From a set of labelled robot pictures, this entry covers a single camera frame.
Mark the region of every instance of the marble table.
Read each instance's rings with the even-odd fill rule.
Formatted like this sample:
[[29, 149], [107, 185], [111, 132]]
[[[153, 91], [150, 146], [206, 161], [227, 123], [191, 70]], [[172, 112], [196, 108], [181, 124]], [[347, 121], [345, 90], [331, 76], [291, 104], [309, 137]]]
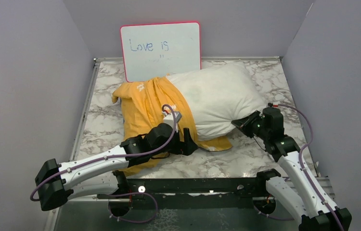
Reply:
[[[267, 101], [294, 105], [280, 60], [203, 60], [202, 68], [230, 62], [245, 64], [258, 91]], [[100, 63], [77, 159], [105, 152], [122, 142], [124, 128], [121, 107], [111, 102], [111, 94], [123, 81], [125, 73], [122, 61]], [[301, 147], [306, 141], [297, 114], [287, 108], [281, 110], [286, 134], [293, 137]], [[227, 151], [197, 150], [190, 156], [171, 155], [158, 166], [144, 169], [131, 178], [255, 177], [257, 172], [270, 168], [287, 176], [254, 139], [238, 130], [232, 131], [227, 137], [233, 145]], [[304, 158], [315, 174], [308, 149], [304, 151]]]

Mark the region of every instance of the yellow fabric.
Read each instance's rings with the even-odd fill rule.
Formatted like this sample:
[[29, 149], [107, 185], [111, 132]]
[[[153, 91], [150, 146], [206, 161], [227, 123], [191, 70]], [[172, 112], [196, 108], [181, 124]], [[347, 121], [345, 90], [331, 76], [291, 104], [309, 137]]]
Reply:
[[[123, 83], [112, 95], [113, 103], [121, 98], [122, 116], [124, 117], [124, 140], [139, 134], [148, 133], [153, 127], [163, 122], [162, 105], [169, 104], [174, 111], [182, 114], [178, 123], [181, 140], [183, 128], [189, 128], [193, 141], [210, 151], [223, 151], [232, 147], [226, 137], [209, 141], [198, 141], [192, 112], [178, 89], [166, 77], [156, 77], [145, 82]], [[133, 175], [143, 168], [155, 167], [159, 159], [124, 169], [125, 175]]]

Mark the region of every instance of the marble tabletop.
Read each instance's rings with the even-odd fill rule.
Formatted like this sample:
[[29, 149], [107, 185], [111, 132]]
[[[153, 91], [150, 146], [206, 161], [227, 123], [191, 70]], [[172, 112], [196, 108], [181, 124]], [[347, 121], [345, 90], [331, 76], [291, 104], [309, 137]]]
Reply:
[[[287, 81], [279, 60], [203, 60], [202, 68], [224, 65], [230, 62], [243, 62], [250, 72], [257, 90], [268, 101], [294, 105]], [[101, 62], [95, 82], [84, 133], [81, 137], [77, 159], [105, 152], [120, 144], [124, 127], [119, 103], [111, 102], [111, 94], [125, 81], [122, 61]], [[281, 108], [284, 115], [285, 133], [293, 137], [301, 147], [305, 137], [295, 112]], [[238, 130], [227, 135], [233, 148], [222, 152], [197, 150], [190, 156], [171, 155], [158, 166], [143, 169], [130, 178], [215, 178], [215, 177], [255, 177], [259, 171], [277, 169], [287, 176], [255, 142]], [[315, 168], [308, 149], [304, 158], [315, 174]]]

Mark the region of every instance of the whiteboard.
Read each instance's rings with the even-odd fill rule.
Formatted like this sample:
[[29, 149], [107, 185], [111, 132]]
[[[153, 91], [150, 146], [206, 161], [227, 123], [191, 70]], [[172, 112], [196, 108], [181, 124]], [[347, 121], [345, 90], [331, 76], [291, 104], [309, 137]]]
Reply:
[[128, 82], [201, 69], [198, 22], [128, 25], [120, 33]]

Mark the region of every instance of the gray wall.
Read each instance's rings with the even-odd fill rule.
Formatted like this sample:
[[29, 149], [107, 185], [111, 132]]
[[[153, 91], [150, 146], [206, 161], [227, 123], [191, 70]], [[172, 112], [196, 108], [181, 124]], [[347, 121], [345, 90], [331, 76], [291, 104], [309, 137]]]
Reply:
[[93, 56], [122, 57], [126, 24], [197, 20], [203, 56], [282, 56], [313, 0], [64, 0]]
[[0, 1], [0, 230], [43, 230], [34, 177], [68, 159], [91, 69], [62, 0]]
[[316, 0], [283, 68], [315, 130], [312, 156], [361, 231], [361, 0]]

